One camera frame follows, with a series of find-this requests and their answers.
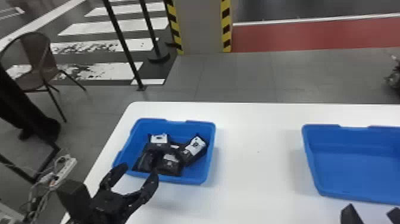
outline person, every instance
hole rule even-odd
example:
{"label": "person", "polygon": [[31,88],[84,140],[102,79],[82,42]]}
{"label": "person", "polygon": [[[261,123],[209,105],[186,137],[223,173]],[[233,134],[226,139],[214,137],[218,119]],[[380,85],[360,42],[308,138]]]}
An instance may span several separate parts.
{"label": "person", "polygon": [[60,123],[44,115],[2,65],[0,65],[0,117],[16,128],[22,129],[18,136],[22,141],[37,134],[43,140],[47,138],[55,142],[61,130]]}

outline red floor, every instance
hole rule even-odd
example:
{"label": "red floor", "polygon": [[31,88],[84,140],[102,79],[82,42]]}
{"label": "red floor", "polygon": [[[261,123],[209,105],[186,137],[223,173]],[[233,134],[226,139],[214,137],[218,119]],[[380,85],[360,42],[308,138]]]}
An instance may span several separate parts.
{"label": "red floor", "polygon": [[235,26],[233,52],[400,46],[400,18]]}

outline power strip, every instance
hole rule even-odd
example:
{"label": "power strip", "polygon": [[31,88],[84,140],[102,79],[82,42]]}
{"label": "power strip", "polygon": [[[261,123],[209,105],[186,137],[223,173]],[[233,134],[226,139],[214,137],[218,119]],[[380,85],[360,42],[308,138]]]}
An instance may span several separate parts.
{"label": "power strip", "polygon": [[68,158],[64,163],[64,167],[53,177],[53,180],[50,182],[49,187],[56,188],[58,184],[63,181],[68,176],[68,174],[70,174],[76,164],[76,158]]}

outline white table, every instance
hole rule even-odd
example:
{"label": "white table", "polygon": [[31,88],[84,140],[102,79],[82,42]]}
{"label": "white table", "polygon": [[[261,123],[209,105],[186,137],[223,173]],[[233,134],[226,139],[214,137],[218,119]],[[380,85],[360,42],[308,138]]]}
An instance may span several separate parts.
{"label": "white table", "polygon": [[[129,132],[141,117],[214,122],[214,155],[201,186],[160,182],[153,198],[127,223],[339,223],[353,203],[365,223],[390,223],[393,206],[322,197],[314,187],[303,148],[306,123],[400,126],[395,105],[135,102],[128,106],[89,172],[93,196]],[[113,188],[126,194],[144,179],[124,175]]]}

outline empty blue bin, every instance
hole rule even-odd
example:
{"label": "empty blue bin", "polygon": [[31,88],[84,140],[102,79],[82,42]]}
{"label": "empty blue bin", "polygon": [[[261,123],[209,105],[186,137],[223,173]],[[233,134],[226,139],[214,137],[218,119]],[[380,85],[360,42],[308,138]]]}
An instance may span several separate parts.
{"label": "empty blue bin", "polygon": [[195,135],[199,135],[207,142],[208,146],[206,154],[190,166],[184,167],[181,176],[159,175],[160,181],[192,185],[200,185],[205,182],[213,156],[215,137],[215,124],[210,122],[139,119],[130,131],[130,136],[124,148],[118,153],[112,166],[127,163],[129,170],[126,173],[128,175],[147,178],[148,173],[132,171],[132,167],[148,142],[148,134],[158,135],[162,133],[169,134],[172,141],[179,143],[187,143]]}
{"label": "empty blue bin", "polygon": [[302,134],[321,195],[400,204],[400,128],[304,125]]}

